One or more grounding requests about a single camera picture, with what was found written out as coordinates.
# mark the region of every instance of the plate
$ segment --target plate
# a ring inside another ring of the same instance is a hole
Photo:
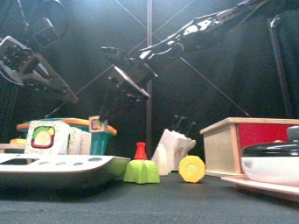
[[[284,200],[299,201],[299,187],[256,182],[249,180],[247,175],[228,176],[220,179],[251,192],[263,193]]]

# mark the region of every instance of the wooden box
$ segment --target wooden box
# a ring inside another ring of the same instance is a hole
[[[241,149],[275,140],[288,141],[286,129],[294,125],[299,125],[299,120],[229,117],[203,129],[207,175],[243,174]]]

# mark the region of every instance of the buttons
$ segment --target buttons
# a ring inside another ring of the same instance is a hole
[[[73,165],[83,165],[83,163],[75,163]]]
[[[101,160],[101,157],[92,157],[88,161],[89,162],[97,162]]]
[[[39,165],[47,165],[49,162],[40,162]]]
[[[64,163],[64,162],[59,162],[56,165],[65,165],[67,163]]]

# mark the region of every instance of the metal rod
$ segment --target metal rod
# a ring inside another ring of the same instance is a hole
[[[153,1],[147,0],[147,46],[152,45],[153,36]],[[145,85],[145,91],[152,95],[152,81]],[[152,156],[152,97],[145,101],[145,154]]]
[[[279,79],[280,92],[282,92],[283,102],[284,102],[284,114],[286,114],[286,118],[292,118],[294,113],[292,113],[292,107],[291,107],[291,101],[290,101],[290,95],[288,95],[288,87],[286,83],[286,70],[284,70],[282,52],[279,47],[279,39],[276,35],[276,29],[280,26],[280,19],[282,19],[280,16],[276,15],[275,19],[267,20],[267,22],[268,22],[271,44],[272,44],[273,55],[275,55],[276,75]]]

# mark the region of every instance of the black backdrop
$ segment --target black backdrop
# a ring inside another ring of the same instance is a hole
[[[39,2],[21,1],[25,20],[29,22]],[[79,103],[67,103],[52,116],[88,119],[99,113],[108,85],[105,70],[111,64],[100,47],[119,47],[132,51],[132,56],[136,56],[137,49],[145,47],[147,1],[60,0],[60,2],[68,22],[56,6],[52,6],[44,15],[51,19],[59,32],[68,25],[65,36],[48,48],[36,45],[35,50],[51,62],[73,92],[79,92]],[[159,39],[165,39],[192,18],[223,11],[239,2],[153,0],[153,43]],[[3,1],[0,6],[1,37],[11,35],[24,41],[23,17],[16,1]],[[299,101],[296,21],[298,11],[284,13],[279,30],[292,118],[298,117]],[[173,115],[187,116],[197,123],[192,133],[197,145],[191,154],[204,158],[200,129],[229,116],[247,116],[244,111],[251,117],[287,118],[267,19],[255,15],[241,26],[229,31],[223,42],[205,50],[183,55],[183,58],[197,73],[177,60],[164,68],[152,82],[152,152],[164,129],[171,127]],[[7,142],[20,134],[15,131],[17,123],[44,118],[61,102],[45,100],[35,92],[21,88],[15,90],[5,80],[0,83],[1,142]],[[109,117],[108,122],[117,129],[117,135],[108,142],[107,154],[131,158],[135,155],[136,142],[145,140],[145,103],[129,107],[119,104],[116,108],[117,113]]]

